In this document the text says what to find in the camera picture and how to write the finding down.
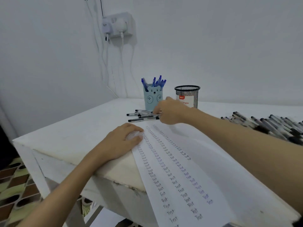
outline white table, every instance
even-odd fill
[[[210,102],[199,102],[198,107],[216,117],[230,116],[233,111],[238,111],[259,118],[276,114],[303,120],[303,107]],[[127,122],[130,117],[126,113],[132,113],[135,109],[144,109],[142,99],[115,99],[13,140],[41,195],[45,198],[54,187],[45,178],[62,182],[109,131]],[[215,145],[186,124],[178,124],[171,129],[185,136],[190,132],[194,138]],[[157,226],[131,152],[99,169],[81,195],[145,227]],[[85,226],[76,208],[69,217],[66,226]]]

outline left hand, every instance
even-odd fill
[[[131,140],[125,139],[133,131],[142,132],[143,129],[131,123],[118,126],[108,133],[104,140],[96,145],[88,155],[94,160],[97,167],[109,160],[121,157],[142,141],[142,136],[134,137]]]

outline hand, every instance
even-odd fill
[[[88,156],[97,164],[96,167],[121,157],[139,144],[142,141],[142,136],[136,136],[131,140],[125,139],[133,131],[142,132],[143,129],[134,124],[125,123],[108,133],[104,140],[88,153]]]
[[[178,100],[166,97],[165,100],[158,103],[153,113],[158,114],[160,110],[162,111],[162,115],[159,115],[160,121],[171,125],[184,122],[190,108]]]

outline blue bear pen holder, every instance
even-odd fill
[[[144,92],[144,102],[145,102],[145,110],[153,111],[157,106],[158,102],[160,102],[163,98],[162,92],[160,91],[161,86],[152,87],[152,84],[148,84],[147,91],[143,87]]]

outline pile of pens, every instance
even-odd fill
[[[153,82],[152,82],[151,87],[158,87],[158,86],[161,86],[160,91],[162,91],[162,89],[163,89],[163,87],[164,87],[164,85],[165,85],[165,83],[166,83],[166,80],[162,80],[161,78],[162,78],[162,76],[160,75],[159,79],[156,81],[156,77],[154,77],[154,80],[153,80]],[[143,84],[143,87],[144,87],[145,91],[148,92],[148,89],[147,89],[148,84],[147,84],[146,80],[145,80],[144,78],[142,78],[142,79],[141,79],[141,82],[142,82],[142,84]]]
[[[137,116],[137,119],[129,119],[129,122],[136,122],[136,121],[146,121],[146,120],[155,120],[159,119],[161,113],[154,115],[152,111],[147,110],[135,110],[135,113],[126,114],[127,116]]]
[[[247,118],[239,112],[233,112],[232,116],[221,119],[303,146],[303,121],[297,123],[293,119],[274,115],[266,119],[253,116]]]

